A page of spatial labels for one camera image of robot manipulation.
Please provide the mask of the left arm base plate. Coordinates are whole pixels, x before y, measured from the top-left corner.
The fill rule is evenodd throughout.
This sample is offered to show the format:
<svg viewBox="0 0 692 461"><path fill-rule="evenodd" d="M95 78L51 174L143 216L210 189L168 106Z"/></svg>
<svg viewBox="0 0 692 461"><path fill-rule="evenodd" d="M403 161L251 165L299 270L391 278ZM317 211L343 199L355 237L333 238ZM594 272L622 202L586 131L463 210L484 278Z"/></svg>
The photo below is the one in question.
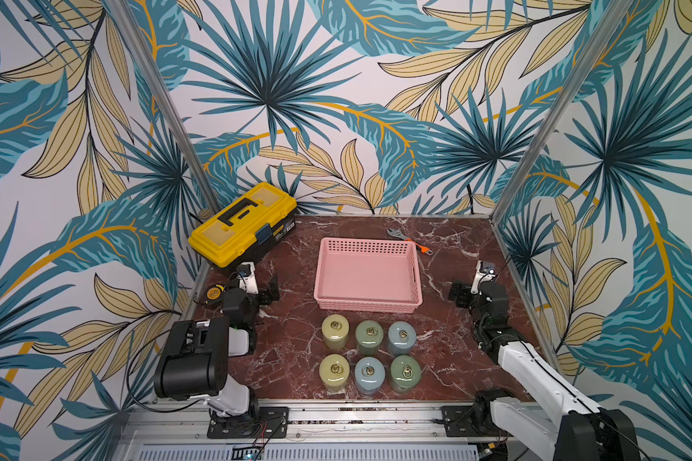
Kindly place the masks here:
<svg viewBox="0 0 692 461"><path fill-rule="evenodd" d="M219 416L213 410L209 413L208 439L284 439L288 432L289 408L286 406L265 406L256 414L232 417Z"/></svg>

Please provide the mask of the dark green canister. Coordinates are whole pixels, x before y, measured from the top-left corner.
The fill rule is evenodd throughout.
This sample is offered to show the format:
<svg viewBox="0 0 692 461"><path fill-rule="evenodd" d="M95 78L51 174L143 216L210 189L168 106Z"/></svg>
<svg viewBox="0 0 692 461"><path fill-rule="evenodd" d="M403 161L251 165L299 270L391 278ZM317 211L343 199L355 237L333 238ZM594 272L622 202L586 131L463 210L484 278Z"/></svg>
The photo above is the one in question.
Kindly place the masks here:
<svg viewBox="0 0 692 461"><path fill-rule="evenodd" d="M384 340L384 330L378 322L365 320L358 324L355 336L358 352L366 357L374 357Z"/></svg>

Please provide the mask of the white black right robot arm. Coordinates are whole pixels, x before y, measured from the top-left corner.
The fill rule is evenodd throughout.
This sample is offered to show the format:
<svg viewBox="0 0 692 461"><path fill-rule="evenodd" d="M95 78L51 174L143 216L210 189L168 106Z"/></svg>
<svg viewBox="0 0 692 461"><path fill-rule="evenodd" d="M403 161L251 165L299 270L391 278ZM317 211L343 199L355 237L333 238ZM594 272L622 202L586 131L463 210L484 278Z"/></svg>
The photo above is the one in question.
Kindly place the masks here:
<svg viewBox="0 0 692 461"><path fill-rule="evenodd" d="M625 413L584 395L509 324L505 286L484 278L474 285L455 282L448 298L469 311L480 350L518 381L540 409L531 411L507 389L484 390L473 405L456 411L443 407L447 435L505 433L542 460L646 459Z"/></svg>

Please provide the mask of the yellow-green canister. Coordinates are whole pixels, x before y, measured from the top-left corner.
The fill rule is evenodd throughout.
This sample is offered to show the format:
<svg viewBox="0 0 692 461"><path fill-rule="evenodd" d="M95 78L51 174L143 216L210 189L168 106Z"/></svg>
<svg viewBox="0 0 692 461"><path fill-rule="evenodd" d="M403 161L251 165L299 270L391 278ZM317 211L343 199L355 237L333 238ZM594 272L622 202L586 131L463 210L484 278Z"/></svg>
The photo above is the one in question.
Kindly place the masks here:
<svg viewBox="0 0 692 461"><path fill-rule="evenodd" d="M350 324L348 320L340 314L332 314L326 317L321 325L326 347L332 351L342 350L348 341Z"/></svg>
<svg viewBox="0 0 692 461"><path fill-rule="evenodd" d="M342 355L327 355L319 365L319 376L325 388L332 393L341 392L350 376L350 364Z"/></svg>

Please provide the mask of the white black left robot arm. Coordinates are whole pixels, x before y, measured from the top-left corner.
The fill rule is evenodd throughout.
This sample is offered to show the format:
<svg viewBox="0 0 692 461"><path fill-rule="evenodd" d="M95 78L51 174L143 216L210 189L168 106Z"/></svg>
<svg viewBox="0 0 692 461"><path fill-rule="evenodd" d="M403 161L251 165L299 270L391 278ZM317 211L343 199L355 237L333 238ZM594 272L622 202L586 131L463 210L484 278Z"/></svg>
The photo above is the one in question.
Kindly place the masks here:
<svg viewBox="0 0 692 461"><path fill-rule="evenodd" d="M207 286L201 304L220 315L172 325L154 375L159 398L197 399L209 407L213 422L261 420L255 391L229 373L232 358L253 355L257 347L260 308L280 299L277 278L256 293L248 291L253 280L250 276Z"/></svg>

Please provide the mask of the blue canister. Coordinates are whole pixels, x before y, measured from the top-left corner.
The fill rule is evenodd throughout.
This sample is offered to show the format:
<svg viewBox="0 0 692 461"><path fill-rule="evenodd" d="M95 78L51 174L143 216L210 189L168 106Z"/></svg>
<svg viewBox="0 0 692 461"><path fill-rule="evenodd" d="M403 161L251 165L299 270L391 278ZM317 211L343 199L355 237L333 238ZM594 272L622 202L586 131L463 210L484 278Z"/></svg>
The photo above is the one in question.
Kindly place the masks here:
<svg viewBox="0 0 692 461"><path fill-rule="evenodd" d="M410 355L417 341L416 331L411 324L397 321L388 329L388 352L394 357Z"/></svg>
<svg viewBox="0 0 692 461"><path fill-rule="evenodd" d="M376 357L363 357L355 366L355 384L359 393L375 395L386 379L386 368Z"/></svg>

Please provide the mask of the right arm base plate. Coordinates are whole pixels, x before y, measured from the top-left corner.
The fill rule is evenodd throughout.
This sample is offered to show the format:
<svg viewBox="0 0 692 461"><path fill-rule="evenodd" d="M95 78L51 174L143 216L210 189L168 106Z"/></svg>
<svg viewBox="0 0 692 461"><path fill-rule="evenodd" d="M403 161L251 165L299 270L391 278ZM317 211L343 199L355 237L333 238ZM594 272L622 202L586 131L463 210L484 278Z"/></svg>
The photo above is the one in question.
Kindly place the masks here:
<svg viewBox="0 0 692 461"><path fill-rule="evenodd" d="M491 420L487 407L478 405L448 405L440 408L442 426L447 437L495 436L498 428Z"/></svg>

